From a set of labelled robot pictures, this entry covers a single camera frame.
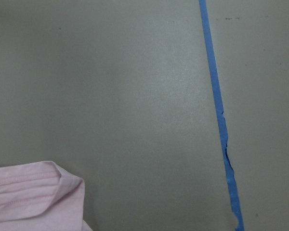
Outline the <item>pink Snoopy t-shirt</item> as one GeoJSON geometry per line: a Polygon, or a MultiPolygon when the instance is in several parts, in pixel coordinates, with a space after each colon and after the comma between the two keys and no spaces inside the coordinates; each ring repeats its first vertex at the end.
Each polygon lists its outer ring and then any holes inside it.
{"type": "Polygon", "coordinates": [[[0,167],[0,231],[90,231],[85,182],[53,161],[0,167]]]}

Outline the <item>brown paper table cover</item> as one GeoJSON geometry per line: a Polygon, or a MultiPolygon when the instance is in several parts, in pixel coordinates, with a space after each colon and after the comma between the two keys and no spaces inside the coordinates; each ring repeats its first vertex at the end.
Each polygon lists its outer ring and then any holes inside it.
{"type": "MultiPolygon", "coordinates": [[[[247,231],[289,231],[289,0],[206,1],[247,231]]],[[[233,231],[197,0],[0,0],[0,167],[85,180],[95,231],[233,231]]]]}

